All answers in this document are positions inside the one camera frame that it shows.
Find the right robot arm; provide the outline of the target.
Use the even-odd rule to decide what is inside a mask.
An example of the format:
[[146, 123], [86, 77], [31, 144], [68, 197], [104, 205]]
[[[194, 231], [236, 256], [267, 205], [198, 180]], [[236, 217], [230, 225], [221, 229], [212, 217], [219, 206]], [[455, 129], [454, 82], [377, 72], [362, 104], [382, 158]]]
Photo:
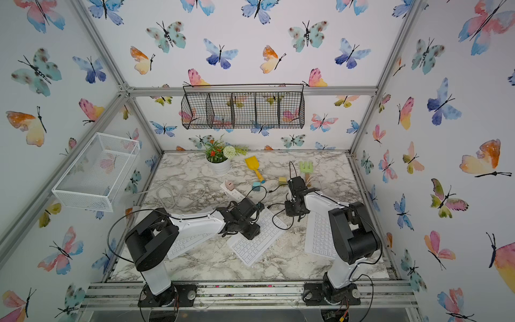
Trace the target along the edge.
[[360, 305], [361, 299], [353, 275], [360, 265], [373, 265], [367, 259], [382, 250], [382, 243], [370, 214], [361, 202], [344, 203], [309, 188], [301, 177], [288, 181], [292, 199], [285, 202], [289, 217], [320, 215], [329, 221], [328, 246], [336, 251], [331, 268], [320, 283], [304, 285], [303, 301], [308, 306]]

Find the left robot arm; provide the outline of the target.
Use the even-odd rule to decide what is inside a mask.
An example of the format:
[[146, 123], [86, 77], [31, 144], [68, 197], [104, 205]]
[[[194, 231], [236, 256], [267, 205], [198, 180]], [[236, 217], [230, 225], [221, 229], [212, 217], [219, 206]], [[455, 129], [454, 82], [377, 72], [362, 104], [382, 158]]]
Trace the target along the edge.
[[176, 286], [170, 279], [164, 260], [181, 255], [207, 241], [214, 235], [241, 234], [253, 240], [260, 234], [257, 224], [265, 210], [263, 203], [247, 197], [232, 201], [227, 207], [206, 208], [190, 215], [170, 214], [165, 208], [152, 210], [125, 238], [125, 244], [136, 270], [146, 284], [140, 293], [138, 307], [192, 307], [197, 286]]

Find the white power strip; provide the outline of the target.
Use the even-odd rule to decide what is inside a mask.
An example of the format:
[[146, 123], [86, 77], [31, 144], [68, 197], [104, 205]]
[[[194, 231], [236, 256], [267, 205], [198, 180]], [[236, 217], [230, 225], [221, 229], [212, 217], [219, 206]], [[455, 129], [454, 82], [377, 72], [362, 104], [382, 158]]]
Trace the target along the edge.
[[222, 191], [228, 197], [232, 198], [234, 201], [240, 202], [240, 201], [242, 201], [245, 198], [245, 196], [236, 189], [236, 186], [235, 186], [235, 189], [233, 191], [229, 191], [226, 188], [226, 186], [225, 186], [225, 181], [220, 184], [220, 187], [221, 187]]

